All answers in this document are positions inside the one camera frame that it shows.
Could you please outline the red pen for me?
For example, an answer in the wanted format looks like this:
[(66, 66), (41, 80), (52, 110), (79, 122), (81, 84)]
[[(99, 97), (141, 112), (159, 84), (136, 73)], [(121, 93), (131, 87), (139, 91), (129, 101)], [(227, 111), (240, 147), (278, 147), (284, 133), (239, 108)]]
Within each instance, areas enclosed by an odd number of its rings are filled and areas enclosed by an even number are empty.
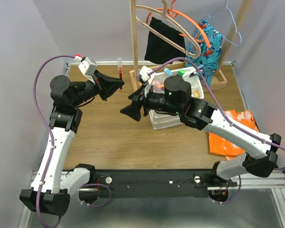
[(123, 79), (123, 66), (122, 66), (122, 58), (118, 57), (117, 58), (117, 65), (118, 65), (118, 70), (119, 70), (119, 79)]

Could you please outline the pink lid pencil tube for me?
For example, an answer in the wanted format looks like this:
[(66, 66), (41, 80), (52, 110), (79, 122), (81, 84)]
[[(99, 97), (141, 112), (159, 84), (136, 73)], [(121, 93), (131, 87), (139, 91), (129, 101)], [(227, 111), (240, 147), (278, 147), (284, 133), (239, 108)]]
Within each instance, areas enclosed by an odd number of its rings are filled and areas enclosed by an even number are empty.
[(152, 81), (153, 91), (156, 93), (164, 93), (164, 83), (160, 80)]

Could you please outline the black green highlighter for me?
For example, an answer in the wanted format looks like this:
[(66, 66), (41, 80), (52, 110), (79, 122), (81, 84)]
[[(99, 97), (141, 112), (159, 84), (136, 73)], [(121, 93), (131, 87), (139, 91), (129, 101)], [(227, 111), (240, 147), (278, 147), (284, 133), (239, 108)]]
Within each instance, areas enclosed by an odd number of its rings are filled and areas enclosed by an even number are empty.
[(183, 69), (181, 69), (181, 70), (178, 71), (178, 76), (183, 77), (184, 74), (185, 74), (185, 71), (184, 71)]

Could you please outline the blue cap clear tube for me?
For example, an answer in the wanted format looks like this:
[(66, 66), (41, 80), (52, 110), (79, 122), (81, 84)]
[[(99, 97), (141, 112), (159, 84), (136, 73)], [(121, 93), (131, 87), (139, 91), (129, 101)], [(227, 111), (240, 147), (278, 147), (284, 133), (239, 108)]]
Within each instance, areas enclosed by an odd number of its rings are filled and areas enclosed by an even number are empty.
[(164, 69), (164, 73), (165, 73), (167, 76), (173, 76), (173, 73), (172, 73), (168, 68), (165, 68), (165, 69)]

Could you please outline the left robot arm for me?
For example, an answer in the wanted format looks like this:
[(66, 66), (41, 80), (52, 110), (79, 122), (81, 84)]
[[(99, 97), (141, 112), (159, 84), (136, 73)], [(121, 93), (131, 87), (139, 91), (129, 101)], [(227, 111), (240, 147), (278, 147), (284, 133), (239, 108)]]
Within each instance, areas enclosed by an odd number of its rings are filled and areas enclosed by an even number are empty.
[(30, 188), (22, 190), (19, 196), (28, 209), (63, 216), (71, 196), (80, 187), (90, 188), (98, 182), (93, 165), (79, 164), (62, 180), (63, 166), (82, 118), (80, 105), (97, 95), (105, 101), (123, 85), (123, 80), (99, 71), (95, 71), (92, 79), (85, 82), (72, 82), (65, 75), (58, 75), (51, 80), (50, 96), (54, 103), (50, 120), (46, 122), (50, 129), (48, 144)]

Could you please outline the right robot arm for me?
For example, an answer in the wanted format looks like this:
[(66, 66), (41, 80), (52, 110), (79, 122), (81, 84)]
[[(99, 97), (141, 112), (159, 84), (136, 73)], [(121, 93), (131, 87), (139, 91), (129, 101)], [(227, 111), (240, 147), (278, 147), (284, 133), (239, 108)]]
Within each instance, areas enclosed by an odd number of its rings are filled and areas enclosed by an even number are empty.
[(216, 162), (208, 180), (220, 186), (235, 176), (250, 173), (257, 177), (268, 177), (277, 163), (277, 147), (281, 136), (262, 134), (224, 116), (214, 105), (191, 96), (191, 85), (180, 76), (170, 76), (164, 81), (164, 93), (145, 93), (147, 83), (128, 98), (131, 104), (120, 112), (132, 119), (141, 119), (150, 110), (177, 115), (186, 126), (218, 135), (242, 148), (244, 153), (228, 161)]

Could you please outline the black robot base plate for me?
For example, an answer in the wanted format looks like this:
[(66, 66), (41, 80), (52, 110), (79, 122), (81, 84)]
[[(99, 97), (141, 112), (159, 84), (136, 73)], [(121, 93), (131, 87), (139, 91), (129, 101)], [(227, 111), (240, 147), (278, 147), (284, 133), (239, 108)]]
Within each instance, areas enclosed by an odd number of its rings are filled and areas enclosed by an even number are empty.
[(209, 196), (209, 188), (223, 190), (237, 186), (232, 180), (211, 176), (210, 169), (96, 170), (98, 187), (83, 187), (79, 199), (103, 204), (111, 199)]

